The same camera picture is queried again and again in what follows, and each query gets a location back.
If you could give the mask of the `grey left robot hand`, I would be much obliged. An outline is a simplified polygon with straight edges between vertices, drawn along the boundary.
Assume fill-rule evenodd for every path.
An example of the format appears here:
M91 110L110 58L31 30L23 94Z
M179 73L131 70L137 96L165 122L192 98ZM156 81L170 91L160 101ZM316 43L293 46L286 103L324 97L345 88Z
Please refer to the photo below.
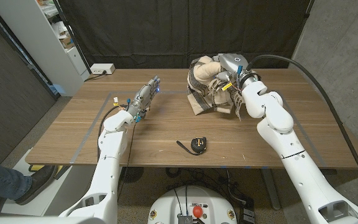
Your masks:
M127 112L133 117L141 114L150 107L154 96L160 91L160 78L155 75L148 83L146 83L136 94L129 104Z

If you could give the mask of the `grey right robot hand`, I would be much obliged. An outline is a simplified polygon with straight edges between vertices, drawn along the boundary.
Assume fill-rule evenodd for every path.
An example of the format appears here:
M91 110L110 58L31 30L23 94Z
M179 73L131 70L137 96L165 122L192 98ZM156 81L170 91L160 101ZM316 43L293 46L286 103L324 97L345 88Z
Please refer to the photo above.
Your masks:
M251 70L246 70L248 61L239 54L217 54L214 62L219 62L222 71L215 77L224 82L231 82L236 89L242 90L247 85L260 81L260 76Z

